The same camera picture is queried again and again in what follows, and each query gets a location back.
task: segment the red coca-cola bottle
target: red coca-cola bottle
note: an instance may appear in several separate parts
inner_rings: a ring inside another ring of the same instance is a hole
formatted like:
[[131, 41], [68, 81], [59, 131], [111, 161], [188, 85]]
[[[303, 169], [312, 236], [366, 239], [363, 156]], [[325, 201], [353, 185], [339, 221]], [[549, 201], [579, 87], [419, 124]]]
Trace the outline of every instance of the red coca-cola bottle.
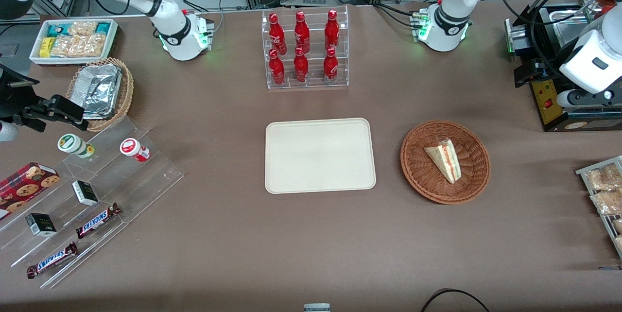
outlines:
[[302, 47], [296, 48], [296, 58], [294, 58], [294, 68], [296, 69], [296, 80], [304, 84], [309, 79], [309, 61], [305, 57]]
[[328, 11], [328, 22], [324, 28], [324, 47], [328, 50], [331, 46], [337, 48], [339, 44], [339, 24], [337, 23], [337, 11]]
[[268, 66], [273, 76], [274, 85], [283, 86], [285, 84], [285, 67], [283, 66], [283, 62], [278, 57], [278, 53], [275, 49], [270, 49], [268, 53], [270, 55]]
[[302, 47], [304, 53], [311, 51], [311, 38], [309, 36], [309, 25], [305, 21], [305, 13], [303, 11], [296, 12], [296, 46]]
[[268, 19], [270, 19], [270, 41], [273, 44], [273, 48], [278, 51], [279, 55], [285, 55], [285, 53], [287, 53], [285, 32], [283, 31], [283, 27], [278, 23], [278, 16], [276, 13], [271, 13]]
[[332, 85], [337, 81], [337, 66], [339, 62], [335, 57], [335, 48], [330, 47], [326, 50], [324, 59], [324, 82]]

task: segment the acrylic display shelf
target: acrylic display shelf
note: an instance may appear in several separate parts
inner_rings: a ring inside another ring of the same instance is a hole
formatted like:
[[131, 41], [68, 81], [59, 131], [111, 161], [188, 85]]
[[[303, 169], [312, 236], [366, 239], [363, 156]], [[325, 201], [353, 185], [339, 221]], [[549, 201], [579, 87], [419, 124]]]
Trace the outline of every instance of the acrylic display shelf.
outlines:
[[[337, 11], [337, 22], [339, 24], [339, 44], [336, 47], [336, 58], [339, 61], [337, 67], [337, 80], [334, 84], [326, 84], [324, 82], [324, 59], [326, 58], [326, 49], [324, 47], [324, 27], [328, 20], [328, 11], [335, 9]], [[294, 36], [294, 28], [296, 27], [296, 17], [294, 10], [291, 9], [271, 9], [263, 11], [261, 22], [261, 35], [264, 42], [264, 62], [266, 62], [266, 82], [269, 89], [272, 88], [310, 88], [310, 87], [342, 87], [349, 84], [349, 38], [348, 38], [348, 8], [347, 7], [318, 7], [304, 8], [305, 19], [309, 25], [309, 33], [311, 34], [311, 51], [307, 53], [309, 60], [309, 80], [305, 84], [301, 84], [295, 78], [294, 70], [294, 49], [296, 48], [296, 40]], [[285, 85], [276, 86], [270, 73], [268, 62], [270, 57], [268, 51], [272, 48], [270, 42], [270, 22], [267, 17], [271, 13], [278, 15], [278, 22], [285, 31], [285, 43], [287, 45], [287, 53], [280, 57], [285, 66]]]
[[[132, 137], [151, 152], [144, 163], [120, 154], [123, 139]], [[129, 117], [124, 117], [93, 137], [95, 154], [87, 159], [70, 155], [55, 166], [61, 180], [51, 190], [38, 195], [0, 223], [2, 263], [23, 272], [75, 242], [79, 255], [62, 261], [32, 279], [33, 285], [51, 288], [82, 265], [117, 233], [123, 230], [149, 205], [162, 196], [184, 175], [149, 140]], [[71, 184], [76, 180], [91, 184], [99, 203], [80, 204]], [[117, 203], [122, 212], [94, 232], [78, 239], [76, 228], [93, 219], [108, 206]], [[57, 233], [49, 238], [33, 235], [25, 216], [31, 212], [48, 214]]]

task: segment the brown tablecloth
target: brown tablecloth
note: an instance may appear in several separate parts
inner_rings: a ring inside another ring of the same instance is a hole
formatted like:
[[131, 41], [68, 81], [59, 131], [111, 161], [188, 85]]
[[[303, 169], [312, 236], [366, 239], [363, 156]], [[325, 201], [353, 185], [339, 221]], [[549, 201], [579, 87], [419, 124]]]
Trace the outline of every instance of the brown tablecloth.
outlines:
[[[597, 270], [618, 263], [615, 250], [573, 171], [622, 154], [622, 134], [542, 133], [531, 93], [514, 88], [499, 2], [477, 6], [449, 53], [375, 8], [349, 11], [349, 88], [298, 92], [266, 88], [260, 12], [226, 14], [214, 49], [189, 62], [162, 50], [148, 19], [118, 19], [118, 58], [136, 82], [129, 115], [187, 176], [54, 289], [0, 258], [0, 310], [413, 311], [453, 287], [496, 311], [619, 311], [622, 272]], [[33, 66], [37, 93], [64, 93], [75, 70]], [[374, 188], [265, 190], [268, 124], [351, 117], [371, 124]], [[431, 119], [488, 148], [491, 182], [475, 201], [431, 203], [403, 177], [402, 139]], [[56, 140], [76, 130], [20, 131], [0, 144], [0, 177], [55, 165], [66, 156]], [[477, 307], [443, 296], [429, 310]]]

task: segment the sandwich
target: sandwich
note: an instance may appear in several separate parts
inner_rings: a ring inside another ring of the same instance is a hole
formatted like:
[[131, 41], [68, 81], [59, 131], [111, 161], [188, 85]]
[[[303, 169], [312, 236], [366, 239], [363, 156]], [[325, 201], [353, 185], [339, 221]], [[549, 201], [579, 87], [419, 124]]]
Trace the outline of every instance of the sandwich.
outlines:
[[449, 183], [454, 184], [462, 177], [458, 156], [450, 139], [440, 142], [436, 147], [427, 147], [424, 150]]

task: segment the wicker basket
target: wicker basket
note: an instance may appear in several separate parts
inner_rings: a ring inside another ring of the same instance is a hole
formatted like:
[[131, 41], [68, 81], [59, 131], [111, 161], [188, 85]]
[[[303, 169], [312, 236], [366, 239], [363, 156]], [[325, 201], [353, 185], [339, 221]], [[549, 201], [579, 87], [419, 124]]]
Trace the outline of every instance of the wicker basket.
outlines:
[[[462, 177], [449, 183], [424, 148], [451, 139], [458, 155]], [[490, 159], [484, 144], [464, 126], [433, 120], [413, 128], [400, 152], [402, 170], [413, 188], [441, 204], [461, 204], [475, 199], [488, 185]]]
[[[96, 62], [89, 63], [88, 66], [103, 66], [104, 64], [115, 64], [115, 66], [118, 66], [123, 70], [121, 87], [119, 88], [119, 96], [117, 98], [117, 103], [115, 107], [115, 115], [108, 120], [89, 120], [88, 130], [91, 132], [102, 131], [118, 118], [124, 117], [124, 115], [127, 114], [129, 106], [132, 103], [132, 94], [134, 93], [134, 79], [132, 77], [132, 73], [127, 70], [127, 66], [125, 66], [122, 61], [115, 58], [106, 58], [104, 60], [98, 60]], [[78, 73], [80, 72], [80, 70], [78, 70], [76, 75], [73, 76], [71, 83], [69, 83], [69, 89], [67, 90], [65, 97], [71, 97], [73, 85], [76, 82], [76, 77], [78, 77]]]

